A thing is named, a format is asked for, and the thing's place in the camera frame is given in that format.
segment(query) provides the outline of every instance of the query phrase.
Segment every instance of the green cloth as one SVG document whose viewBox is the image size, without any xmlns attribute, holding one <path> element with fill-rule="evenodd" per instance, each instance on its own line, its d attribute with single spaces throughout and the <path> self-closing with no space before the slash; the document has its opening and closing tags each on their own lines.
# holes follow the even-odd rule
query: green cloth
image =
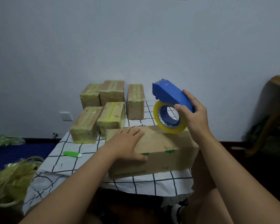
<svg viewBox="0 0 280 224">
<path fill-rule="evenodd" d="M 8 138 L 7 136 L 0 134 L 0 147 L 7 145 L 21 145 L 24 144 L 25 140 L 23 138 Z"/>
</svg>

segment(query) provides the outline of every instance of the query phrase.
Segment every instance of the white wall socket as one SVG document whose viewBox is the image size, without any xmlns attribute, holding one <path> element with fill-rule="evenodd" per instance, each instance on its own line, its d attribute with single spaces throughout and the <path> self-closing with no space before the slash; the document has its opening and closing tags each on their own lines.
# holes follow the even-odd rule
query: white wall socket
<svg viewBox="0 0 280 224">
<path fill-rule="evenodd" d="M 62 121 L 72 121 L 72 116 L 70 112 L 59 112 Z"/>
</svg>

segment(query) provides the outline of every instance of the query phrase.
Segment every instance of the forearm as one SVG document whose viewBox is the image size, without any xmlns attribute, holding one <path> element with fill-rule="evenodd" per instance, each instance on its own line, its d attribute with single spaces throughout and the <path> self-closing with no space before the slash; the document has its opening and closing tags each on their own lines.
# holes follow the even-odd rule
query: forearm
<svg viewBox="0 0 280 224">
<path fill-rule="evenodd" d="M 213 137 L 199 144 L 235 224 L 280 223 L 280 202 Z"/>
<path fill-rule="evenodd" d="M 114 155 L 106 150 L 108 148 L 104 146 L 99 148 L 74 174 L 41 201 L 21 224 L 80 222 L 103 177 L 115 161 Z"/>
</svg>

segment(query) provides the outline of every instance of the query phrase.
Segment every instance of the small cardboard box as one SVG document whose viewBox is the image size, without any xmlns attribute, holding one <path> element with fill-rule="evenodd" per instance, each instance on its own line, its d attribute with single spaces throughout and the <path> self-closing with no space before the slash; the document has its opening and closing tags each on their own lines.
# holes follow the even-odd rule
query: small cardboard box
<svg viewBox="0 0 280 224">
<path fill-rule="evenodd" d="M 105 106 L 107 102 L 120 102 L 124 100 L 124 81 L 121 80 L 106 80 L 98 88 L 101 104 Z"/>
<path fill-rule="evenodd" d="M 102 84 L 90 83 L 80 94 L 80 99 L 83 109 L 86 107 L 99 107 L 101 106 L 101 99 L 99 96 L 98 88 Z"/>
<path fill-rule="evenodd" d="M 129 119 L 144 119 L 144 90 L 142 84 L 130 84 L 127 96 Z"/>
<path fill-rule="evenodd" d="M 120 129 L 125 124 L 124 102 L 107 102 L 97 125 L 101 131 L 101 139 L 105 139 L 107 129 Z"/>
<path fill-rule="evenodd" d="M 102 110 L 103 107 L 86 107 L 74 121 L 70 134 L 75 144 L 95 144 L 99 133 L 96 121 Z"/>
<path fill-rule="evenodd" d="M 148 157 L 147 162 L 116 161 L 109 170 L 110 178 L 184 170 L 193 166 L 199 147 L 186 128 L 180 134 L 165 133 L 159 126 L 140 127 L 145 135 L 134 151 Z M 108 142 L 118 130 L 107 130 Z"/>
</svg>

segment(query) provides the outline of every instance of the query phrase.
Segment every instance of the gray wall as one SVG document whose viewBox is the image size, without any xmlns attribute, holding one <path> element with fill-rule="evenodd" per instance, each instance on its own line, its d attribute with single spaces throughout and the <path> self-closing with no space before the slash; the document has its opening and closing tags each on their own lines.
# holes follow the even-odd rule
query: gray wall
<svg viewBox="0 0 280 224">
<path fill-rule="evenodd" d="M 280 74 L 280 0 L 0 0 L 0 133 L 60 136 L 90 83 L 168 79 L 240 141 Z"/>
</svg>

